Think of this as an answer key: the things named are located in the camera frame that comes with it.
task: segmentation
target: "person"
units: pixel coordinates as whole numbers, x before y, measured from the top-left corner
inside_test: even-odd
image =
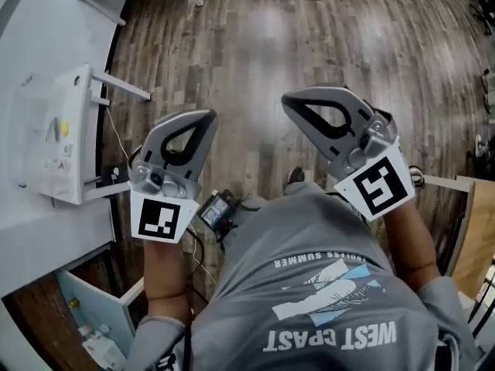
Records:
[[[179,246],[145,241],[148,315],[125,370],[424,371],[442,347],[446,369],[473,369],[456,286],[414,200],[384,217],[395,276],[353,208],[304,179],[296,167],[285,196],[234,214],[220,280],[191,326]]]

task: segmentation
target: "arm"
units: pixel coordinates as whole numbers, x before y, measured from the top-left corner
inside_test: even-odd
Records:
[[[145,240],[144,248],[148,316],[166,316],[188,325],[186,272],[179,245]]]
[[[397,276],[415,292],[439,277],[433,239],[414,200],[387,213],[384,220]]]
[[[450,277],[440,277],[433,239],[416,209],[406,202],[384,217],[398,277],[416,292],[439,331],[450,334],[459,347],[459,369],[471,370],[476,347]]]
[[[183,351],[184,331],[191,315],[179,245],[145,240],[144,248],[148,316],[136,330],[125,371],[156,369],[176,347]]]

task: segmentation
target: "hardwood floor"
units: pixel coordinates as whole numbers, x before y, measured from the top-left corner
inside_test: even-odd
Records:
[[[409,164],[429,175],[469,175],[465,153],[486,119],[480,74],[493,65],[495,50],[468,0],[205,0],[201,8],[190,0],[133,0],[126,20],[111,74],[152,92],[152,102],[142,103],[110,90],[127,153],[166,114],[218,113],[200,203],[225,188],[238,197],[273,199],[297,164],[326,186],[326,161],[280,104],[284,92],[322,82],[345,84],[390,111]],[[106,117],[103,163],[124,159]],[[445,242],[462,196],[430,187],[418,204],[435,240]],[[127,290],[142,276],[142,249],[130,235],[128,194],[119,205],[125,239],[116,254],[125,271],[118,285]],[[206,266],[216,277],[221,252],[201,223],[194,226],[205,237]],[[380,224],[377,234],[384,237]],[[193,242],[185,238],[183,246],[194,268]],[[214,289],[202,271],[194,285],[207,297]],[[196,310],[202,307],[193,301]],[[136,309],[135,320],[141,312]]]

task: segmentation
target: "gray t-shirt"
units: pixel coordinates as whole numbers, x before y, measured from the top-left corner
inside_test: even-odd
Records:
[[[191,369],[422,371],[434,369],[444,334],[459,369],[473,369],[452,280],[415,294],[338,199],[277,199],[233,237],[213,298],[191,327]],[[144,318],[125,369],[183,369],[184,330],[171,318]]]

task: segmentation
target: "cable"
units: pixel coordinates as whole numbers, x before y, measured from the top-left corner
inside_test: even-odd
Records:
[[[202,295],[202,294],[201,294],[201,293],[200,293],[197,289],[195,289],[195,288],[194,288],[194,286],[192,286],[191,284],[186,284],[186,286],[187,286],[188,288],[190,288],[192,291],[194,291],[194,292],[198,295],[198,297],[200,297],[200,298],[204,301],[204,303],[205,303],[206,305],[208,305],[208,304],[209,304],[209,302],[208,302],[208,300],[206,299],[206,297],[205,297],[204,295]]]
[[[205,271],[210,277],[211,277],[211,280],[213,282],[215,282],[215,284],[217,284],[217,281],[215,280],[215,278],[213,277],[213,275],[204,267],[203,265],[203,262],[204,262],[204,245],[203,245],[203,242],[201,241],[201,239],[197,236],[196,234],[196,231],[194,230],[194,227],[190,224],[189,225],[191,229],[189,228],[186,228],[187,232],[195,239],[194,241],[194,251],[193,251],[193,258],[194,260],[198,263],[196,269],[192,272],[192,274],[190,276],[188,276],[187,278],[189,279],[190,277],[192,277],[200,268],[203,268],[203,271]],[[201,246],[201,250],[202,250],[202,257],[201,257],[201,261],[199,261],[197,258],[196,258],[196,245],[198,244],[198,242],[200,243],[200,246]]]
[[[108,117],[110,117],[110,123],[111,123],[111,126],[113,127],[114,132],[115,132],[115,134],[117,135],[118,144],[121,146],[121,149],[122,149],[122,151],[124,152],[125,157],[129,160],[129,156],[127,155],[127,152],[125,152],[125,150],[124,150],[124,146],[122,145],[122,142],[121,142],[121,137],[118,135],[117,129],[115,129],[114,120],[112,120],[112,119],[111,119],[110,110],[108,110],[108,107],[106,107],[106,109],[107,109]]]
[[[459,369],[459,346],[457,345],[457,341],[450,334],[444,334],[443,336],[444,342],[449,342],[450,348],[450,358],[451,365],[450,369],[457,371]]]
[[[247,207],[242,204],[241,201],[237,202],[237,207],[239,209],[245,210],[246,212],[257,212],[261,207]]]
[[[186,231],[196,240],[197,243],[200,244],[200,247],[201,247],[201,261],[199,261],[196,269],[186,278],[186,279],[189,279],[190,277],[193,277],[193,275],[201,268],[201,266],[203,265],[203,262],[204,262],[204,245],[203,245],[203,242],[201,241],[201,239],[193,232],[191,231],[189,228],[186,228]]]
[[[136,158],[136,155],[139,154],[139,152],[141,151],[142,149],[142,145],[140,145],[139,147],[137,147],[131,154],[131,156],[129,158],[127,158],[127,163],[129,165],[129,167],[132,166],[132,161],[134,161],[134,158]]]
[[[201,267],[203,268],[203,271],[205,271],[210,277],[211,277],[211,280],[217,284],[217,281],[215,280],[215,278],[213,277],[213,275],[204,267],[204,265],[202,265],[198,259],[196,258],[196,245],[197,245],[197,240],[194,241],[194,251],[193,251],[193,258],[194,260],[199,264],[201,265]]]

